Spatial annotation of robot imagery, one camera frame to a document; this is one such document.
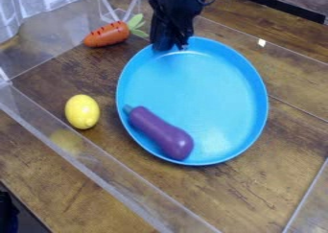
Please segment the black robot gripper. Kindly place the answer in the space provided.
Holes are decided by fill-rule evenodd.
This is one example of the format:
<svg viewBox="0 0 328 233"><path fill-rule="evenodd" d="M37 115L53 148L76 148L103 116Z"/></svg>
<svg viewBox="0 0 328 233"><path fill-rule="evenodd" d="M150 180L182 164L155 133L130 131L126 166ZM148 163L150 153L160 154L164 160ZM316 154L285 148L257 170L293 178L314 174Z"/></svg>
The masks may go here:
<svg viewBox="0 0 328 233"><path fill-rule="evenodd" d="M206 6L206 0L148 0L152 8L150 41L156 51L172 46L179 50L194 34L194 18Z"/></svg>

